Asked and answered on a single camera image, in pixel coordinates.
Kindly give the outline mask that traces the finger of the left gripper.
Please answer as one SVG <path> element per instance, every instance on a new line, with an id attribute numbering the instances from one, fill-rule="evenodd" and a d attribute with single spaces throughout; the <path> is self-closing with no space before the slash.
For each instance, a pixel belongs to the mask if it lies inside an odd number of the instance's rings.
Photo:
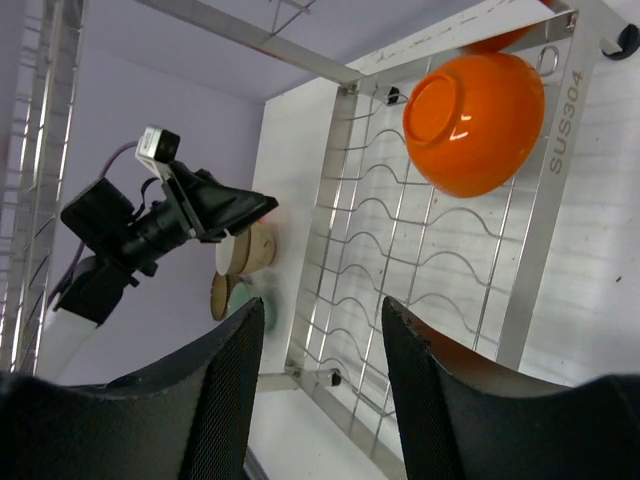
<path id="1" fill-rule="evenodd" d="M 272 196 L 225 186 L 179 161 L 172 163 L 172 186 L 196 235 L 240 235 L 279 206 Z"/>

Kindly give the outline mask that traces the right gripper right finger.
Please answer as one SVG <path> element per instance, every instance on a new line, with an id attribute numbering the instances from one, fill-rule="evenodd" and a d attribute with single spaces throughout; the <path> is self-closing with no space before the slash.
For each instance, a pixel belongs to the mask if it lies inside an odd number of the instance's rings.
<path id="1" fill-rule="evenodd" d="M 381 321 L 408 478 L 638 478 L 638 375 L 562 386 L 483 357 L 392 297 Z"/>

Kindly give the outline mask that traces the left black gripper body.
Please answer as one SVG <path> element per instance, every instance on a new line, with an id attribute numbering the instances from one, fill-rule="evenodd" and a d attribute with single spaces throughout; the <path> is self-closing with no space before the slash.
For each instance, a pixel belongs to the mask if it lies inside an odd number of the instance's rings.
<path id="1" fill-rule="evenodd" d="M 182 162 L 170 167 L 171 177 L 162 182 L 163 189 L 187 233 L 201 243 L 219 243 L 229 235 L 226 215 L 234 194 L 204 169 L 193 172 Z"/>

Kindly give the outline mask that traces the orange bowl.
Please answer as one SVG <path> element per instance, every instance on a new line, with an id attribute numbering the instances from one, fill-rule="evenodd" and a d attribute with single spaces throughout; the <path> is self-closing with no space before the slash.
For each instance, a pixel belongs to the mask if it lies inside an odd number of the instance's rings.
<path id="1" fill-rule="evenodd" d="M 536 69 L 504 53 L 458 56 L 420 80 L 403 112 L 413 165 L 457 198 L 513 177 L 541 133 L 545 92 Z"/>

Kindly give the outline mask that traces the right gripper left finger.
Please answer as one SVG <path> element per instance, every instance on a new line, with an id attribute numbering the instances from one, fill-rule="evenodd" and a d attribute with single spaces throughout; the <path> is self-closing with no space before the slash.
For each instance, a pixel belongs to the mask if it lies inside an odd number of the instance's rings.
<path id="1" fill-rule="evenodd" d="M 2 478 L 242 478 L 264 327 L 264 304 L 253 298 L 102 387 L 2 374 Z"/>

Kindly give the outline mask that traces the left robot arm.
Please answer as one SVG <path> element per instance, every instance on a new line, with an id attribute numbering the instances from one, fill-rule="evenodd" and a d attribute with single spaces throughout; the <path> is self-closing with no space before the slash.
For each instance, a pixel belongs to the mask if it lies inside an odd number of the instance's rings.
<path id="1" fill-rule="evenodd" d="M 47 310 L 35 364 L 54 382 L 81 346 L 109 318 L 135 273 L 155 275 L 158 260 L 190 240 L 236 237 L 278 207 L 259 192 L 227 187 L 205 170 L 179 161 L 157 163 L 163 201 L 145 214 L 106 178 L 86 188 L 61 213 L 62 222 L 91 250 L 73 268 Z"/>

